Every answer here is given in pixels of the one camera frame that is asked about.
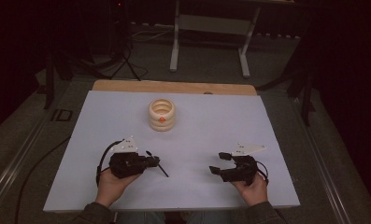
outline cable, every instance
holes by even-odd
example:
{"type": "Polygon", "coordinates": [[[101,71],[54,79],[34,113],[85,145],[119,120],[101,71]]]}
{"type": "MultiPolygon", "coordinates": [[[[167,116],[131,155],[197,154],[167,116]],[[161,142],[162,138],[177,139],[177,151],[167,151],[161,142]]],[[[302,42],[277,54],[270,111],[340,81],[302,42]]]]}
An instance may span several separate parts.
{"type": "Polygon", "coordinates": [[[124,67],[124,65],[126,64],[126,60],[128,61],[128,59],[130,58],[130,55],[132,54],[132,51],[130,50],[129,47],[127,47],[127,49],[129,50],[129,55],[126,57],[126,56],[124,55],[123,52],[121,53],[121,55],[122,55],[122,57],[123,57],[123,59],[124,59],[124,62],[122,62],[121,65],[119,66],[119,68],[116,69],[115,72],[112,73],[112,75],[111,75],[111,79],[114,78],[114,77],[116,76],[116,74],[117,74],[117,73],[118,73],[118,72],[119,72],[119,71],[124,67]]]}
{"type": "Polygon", "coordinates": [[[174,29],[170,29],[170,30],[167,30],[167,31],[164,31],[164,32],[161,32],[161,33],[160,32],[155,32],[155,31],[141,31],[141,32],[138,32],[138,33],[136,33],[132,36],[136,36],[136,35],[143,34],[143,33],[160,33],[160,34],[157,34],[157,35],[153,35],[152,37],[147,38],[147,39],[142,39],[142,40],[141,39],[134,39],[134,41],[136,41],[136,42],[147,42],[147,41],[152,40],[152,39],[154,39],[154,38],[156,38],[160,35],[165,35],[165,34],[171,32],[171,31],[174,31],[174,29]]]}
{"type": "Polygon", "coordinates": [[[24,182],[22,182],[22,185],[21,185],[21,189],[20,189],[20,194],[19,194],[19,198],[17,199],[17,205],[16,205],[16,215],[14,217],[14,223],[15,224],[18,224],[19,223],[19,212],[20,212],[20,205],[21,205],[21,198],[22,198],[22,192],[24,191],[25,189],[25,186],[28,182],[28,179],[30,178],[31,176],[31,173],[34,171],[34,169],[39,165],[39,163],[41,163],[46,157],[49,156],[49,154],[51,152],[53,152],[54,150],[56,150],[58,147],[60,147],[62,144],[64,144],[66,141],[68,141],[69,139],[71,138],[71,136],[65,138],[65,140],[63,142],[61,142],[59,145],[57,145],[56,147],[52,148],[48,153],[46,153],[41,159],[39,159],[39,161],[33,166],[33,168],[31,168],[30,172],[28,172],[28,175],[25,177],[25,180],[24,182]]]}
{"type": "Polygon", "coordinates": [[[110,67],[112,65],[114,65],[115,63],[117,63],[118,61],[121,60],[121,57],[119,56],[119,54],[114,54],[110,60],[106,61],[106,62],[103,62],[103,63],[89,63],[87,61],[84,61],[82,60],[84,63],[88,64],[90,67],[92,68],[95,68],[95,69],[103,69],[103,68],[107,68],[107,67],[110,67]]]}
{"type": "Polygon", "coordinates": [[[132,71],[133,76],[135,76],[138,81],[141,81],[140,76],[136,74],[136,71],[133,68],[133,64],[129,62],[129,58],[131,56],[132,51],[131,51],[130,47],[128,47],[128,46],[125,46],[125,47],[129,50],[129,55],[126,57],[123,54],[124,63],[112,74],[111,78],[113,78],[119,72],[119,70],[121,70],[123,68],[124,64],[126,63],[129,66],[130,70],[132,71]]]}
{"type": "Polygon", "coordinates": [[[144,74],[142,74],[142,75],[139,75],[139,77],[143,77],[143,76],[146,76],[147,75],[147,73],[149,72],[148,71],[148,69],[147,68],[145,68],[145,67],[141,67],[141,66],[138,66],[138,65],[135,65],[135,64],[133,64],[133,63],[130,63],[133,67],[136,67],[136,68],[140,68],[140,69],[142,69],[142,70],[144,70],[145,71],[145,73],[144,74]]]}
{"type": "Polygon", "coordinates": [[[266,185],[268,185],[268,184],[269,184],[269,179],[268,179],[268,177],[269,177],[269,173],[267,172],[267,168],[266,168],[266,166],[264,166],[264,164],[261,163],[260,161],[256,161],[256,162],[259,163],[259,164],[261,164],[261,165],[264,167],[264,170],[266,171],[266,173],[262,172],[262,170],[260,170],[259,168],[258,168],[258,172],[259,172],[261,175],[264,176],[264,181],[266,181],[266,185]]]}
{"type": "Polygon", "coordinates": [[[99,163],[98,166],[97,166],[97,172],[96,172],[96,174],[95,174],[95,182],[97,182],[97,187],[98,187],[98,183],[100,182],[100,174],[103,173],[106,169],[109,168],[109,167],[108,167],[108,168],[106,168],[106,169],[104,169],[104,170],[101,170],[101,168],[102,168],[102,166],[103,166],[104,158],[106,157],[106,155],[107,155],[107,153],[109,152],[109,150],[110,150],[113,146],[115,146],[115,145],[117,145],[117,144],[119,144],[119,143],[121,143],[121,141],[116,141],[116,142],[112,143],[112,144],[109,145],[109,147],[107,147],[107,149],[104,151],[104,154],[103,154],[103,156],[101,157],[100,163],[99,163]]]}
{"type": "Polygon", "coordinates": [[[287,220],[284,218],[284,216],[281,214],[281,212],[277,208],[275,208],[275,211],[278,214],[278,216],[281,217],[281,219],[283,219],[283,221],[288,224],[287,220]]]}
{"type": "Polygon", "coordinates": [[[92,75],[94,77],[102,78],[102,79],[111,79],[111,77],[101,74],[100,72],[98,72],[97,70],[95,70],[94,68],[89,66],[88,64],[84,63],[80,59],[72,56],[68,52],[63,51],[63,50],[59,50],[59,52],[62,53],[62,55],[67,58],[67,60],[69,60],[71,63],[73,63],[73,65],[84,69],[90,75],[92,75]]]}

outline black cable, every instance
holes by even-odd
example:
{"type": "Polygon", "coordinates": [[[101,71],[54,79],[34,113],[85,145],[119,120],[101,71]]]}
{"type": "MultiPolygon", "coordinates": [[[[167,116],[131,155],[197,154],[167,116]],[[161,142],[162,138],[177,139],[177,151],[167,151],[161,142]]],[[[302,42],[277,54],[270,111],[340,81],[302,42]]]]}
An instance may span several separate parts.
{"type": "Polygon", "coordinates": [[[52,148],[48,153],[46,153],[41,159],[39,159],[39,161],[33,166],[33,168],[31,168],[30,172],[28,172],[28,175],[25,177],[25,180],[24,182],[22,182],[22,186],[21,186],[21,189],[20,189],[20,194],[19,194],[19,198],[17,199],[17,205],[16,205],[16,215],[15,215],[15,218],[14,218],[14,223],[15,224],[18,224],[19,223],[19,212],[20,212],[20,204],[21,204],[21,198],[22,198],[22,192],[24,191],[25,189],[25,186],[28,182],[28,179],[30,178],[31,176],[31,173],[34,171],[34,169],[39,165],[39,163],[41,163],[46,157],[49,156],[49,154],[51,152],[53,152],[54,150],[56,150],[58,147],[60,147],[62,144],[64,144],[66,141],[68,141],[69,139],[71,138],[71,136],[65,138],[65,140],[63,142],[61,142],[59,145],[57,145],[56,147],[52,148]]]}
{"type": "Polygon", "coordinates": [[[256,161],[257,163],[259,163],[259,164],[261,164],[263,167],[264,167],[264,170],[266,171],[266,173],[264,173],[262,170],[260,170],[259,168],[258,168],[258,172],[261,174],[261,175],[263,175],[264,176],[264,181],[266,181],[266,185],[268,185],[269,184],[269,179],[268,179],[268,177],[269,177],[269,173],[267,172],[267,168],[266,168],[266,166],[264,166],[264,164],[263,163],[261,163],[260,161],[256,161]]]}
{"type": "Polygon", "coordinates": [[[115,54],[109,61],[103,62],[103,63],[87,63],[90,67],[95,69],[103,69],[110,66],[113,66],[115,63],[121,60],[121,57],[119,54],[115,54]]]}
{"type": "Polygon", "coordinates": [[[277,208],[275,209],[275,211],[278,214],[278,216],[281,217],[281,219],[283,219],[283,221],[288,224],[287,220],[284,218],[284,216],[281,214],[281,212],[277,208]]]}
{"type": "Polygon", "coordinates": [[[82,68],[83,70],[85,70],[87,73],[89,73],[90,75],[94,77],[102,78],[102,79],[112,79],[112,77],[101,74],[100,72],[98,72],[97,70],[89,66],[88,64],[84,63],[80,59],[72,56],[71,54],[69,54],[68,52],[64,50],[59,50],[59,53],[65,56],[66,59],[69,60],[73,65],[82,68]]]}
{"type": "Polygon", "coordinates": [[[131,56],[131,52],[132,52],[132,51],[131,51],[131,49],[130,49],[128,46],[125,46],[125,47],[129,49],[129,55],[128,55],[127,57],[124,57],[124,55],[123,55],[124,60],[125,60],[125,62],[127,63],[127,65],[129,66],[130,70],[132,71],[133,76],[135,76],[136,79],[137,79],[138,81],[141,81],[141,78],[136,74],[136,72],[135,72],[133,66],[132,66],[132,65],[130,64],[130,62],[129,62],[129,59],[130,59],[130,56],[131,56]]]}
{"type": "Polygon", "coordinates": [[[132,54],[132,51],[130,50],[129,47],[127,47],[127,49],[129,50],[129,55],[127,55],[126,57],[123,52],[121,53],[121,56],[123,57],[124,62],[122,62],[121,66],[119,66],[119,68],[116,69],[115,72],[112,73],[111,78],[115,77],[116,74],[124,67],[124,65],[128,63],[128,60],[130,58],[130,55],[132,54]]]}
{"type": "Polygon", "coordinates": [[[109,167],[108,167],[108,168],[104,169],[103,171],[101,170],[101,169],[102,169],[102,166],[103,166],[104,158],[106,157],[106,155],[107,155],[107,153],[109,152],[109,150],[110,150],[113,146],[115,146],[115,145],[117,145],[117,144],[119,144],[119,143],[121,143],[121,141],[116,141],[116,142],[112,143],[112,144],[109,145],[109,147],[107,147],[107,149],[104,151],[104,154],[103,154],[103,156],[101,157],[100,163],[99,163],[98,166],[97,166],[97,172],[96,172],[96,174],[95,174],[95,182],[97,182],[97,186],[98,186],[98,183],[100,182],[100,174],[103,173],[106,169],[109,168],[109,167]]]}
{"type": "Polygon", "coordinates": [[[139,77],[143,77],[143,76],[146,76],[147,75],[147,73],[149,72],[148,71],[148,69],[147,68],[145,68],[145,67],[141,67],[141,66],[138,66],[138,65],[135,65],[135,64],[133,64],[133,63],[130,63],[133,67],[136,67],[136,68],[139,68],[139,69],[142,69],[142,70],[144,70],[145,71],[145,73],[144,74],[142,74],[142,75],[139,75],[139,77]]]}

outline human hand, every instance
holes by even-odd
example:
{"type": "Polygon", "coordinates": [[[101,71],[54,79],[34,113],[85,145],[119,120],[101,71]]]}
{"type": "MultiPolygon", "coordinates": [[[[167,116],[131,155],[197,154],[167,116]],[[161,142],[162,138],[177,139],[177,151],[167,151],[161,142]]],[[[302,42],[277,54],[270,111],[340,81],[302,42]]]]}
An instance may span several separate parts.
{"type": "Polygon", "coordinates": [[[132,175],[122,179],[117,178],[111,173],[110,169],[105,170],[100,174],[100,182],[98,184],[96,203],[100,203],[105,207],[110,207],[124,193],[124,190],[133,181],[141,175],[132,175]]]}
{"type": "Polygon", "coordinates": [[[246,186],[245,181],[232,182],[248,206],[267,202],[267,187],[264,178],[255,174],[251,185],[246,186]]]}

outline metal stand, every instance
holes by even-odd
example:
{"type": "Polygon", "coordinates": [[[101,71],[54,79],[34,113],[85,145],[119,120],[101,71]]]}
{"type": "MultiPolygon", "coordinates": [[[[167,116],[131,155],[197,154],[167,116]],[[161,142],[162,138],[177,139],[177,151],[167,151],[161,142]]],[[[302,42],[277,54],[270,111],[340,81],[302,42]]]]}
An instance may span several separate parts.
{"type": "Polygon", "coordinates": [[[195,30],[202,32],[216,32],[232,35],[245,35],[246,41],[242,48],[238,50],[238,56],[241,64],[241,70],[244,78],[250,77],[249,65],[247,62],[246,52],[252,38],[256,21],[260,14],[261,8],[256,7],[252,21],[230,20],[211,17],[201,17],[193,15],[184,15],[179,13],[179,0],[176,2],[176,16],[174,19],[174,44],[171,53],[170,71],[176,72],[178,66],[179,29],[195,30]]]}

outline sleeve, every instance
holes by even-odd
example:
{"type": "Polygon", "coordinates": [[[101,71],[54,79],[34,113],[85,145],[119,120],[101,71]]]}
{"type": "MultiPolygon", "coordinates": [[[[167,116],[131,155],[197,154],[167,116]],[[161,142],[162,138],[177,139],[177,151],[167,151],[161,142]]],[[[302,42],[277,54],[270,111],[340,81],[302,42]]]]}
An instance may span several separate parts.
{"type": "Polygon", "coordinates": [[[108,224],[111,217],[112,213],[107,207],[99,203],[90,203],[68,224],[108,224]]]}
{"type": "Polygon", "coordinates": [[[273,209],[269,202],[258,203],[247,209],[247,220],[249,224],[283,224],[286,223],[273,209]]]}

